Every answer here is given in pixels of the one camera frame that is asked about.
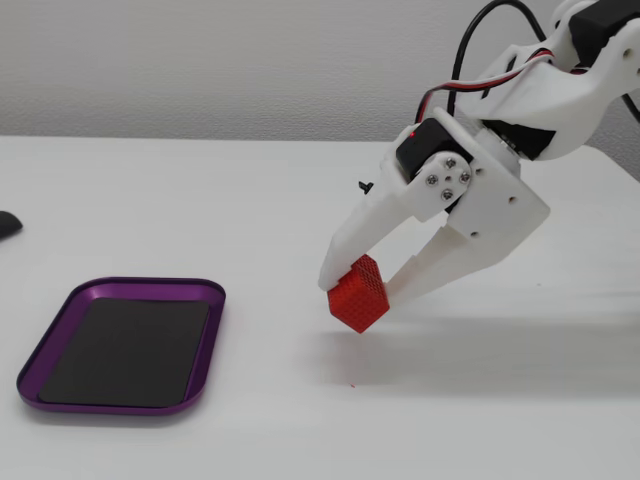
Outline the white hinged gripper finger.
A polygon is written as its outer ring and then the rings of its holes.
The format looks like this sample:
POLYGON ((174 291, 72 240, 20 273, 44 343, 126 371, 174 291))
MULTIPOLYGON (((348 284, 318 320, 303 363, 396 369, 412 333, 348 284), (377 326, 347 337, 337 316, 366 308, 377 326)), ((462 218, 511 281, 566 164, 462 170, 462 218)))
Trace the white hinged gripper finger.
POLYGON ((440 152, 408 180, 396 154, 387 153, 374 186, 331 239, 320 270, 320 289, 334 288, 358 259, 407 219, 424 223, 450 207, 466 192, 470 176, 461 155, 440 152))

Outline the white fixed gripper finger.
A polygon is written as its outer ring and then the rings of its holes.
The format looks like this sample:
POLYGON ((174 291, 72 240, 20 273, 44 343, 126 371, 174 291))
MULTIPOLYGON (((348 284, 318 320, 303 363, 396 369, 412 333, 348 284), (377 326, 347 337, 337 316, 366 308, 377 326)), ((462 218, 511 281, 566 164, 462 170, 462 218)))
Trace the white fixed gripper finger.
POLYGON ((471 240, 445 225, 386 283, 389 303, 404 304, 480 269, 471 240))

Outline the white gripper body with motor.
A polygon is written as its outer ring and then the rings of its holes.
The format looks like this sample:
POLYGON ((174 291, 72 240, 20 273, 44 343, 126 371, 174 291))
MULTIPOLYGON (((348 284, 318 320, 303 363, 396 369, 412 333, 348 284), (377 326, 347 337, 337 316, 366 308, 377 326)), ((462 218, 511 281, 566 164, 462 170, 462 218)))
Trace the white gripper body with motor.
POLYGON ((473 156, 470 183, 446 225, 471 240, 483 270, 508 257, 550 208, 521 180, 519 155, 497 134, 485 127, 471 134, 441 108, 434 118, 473 156))

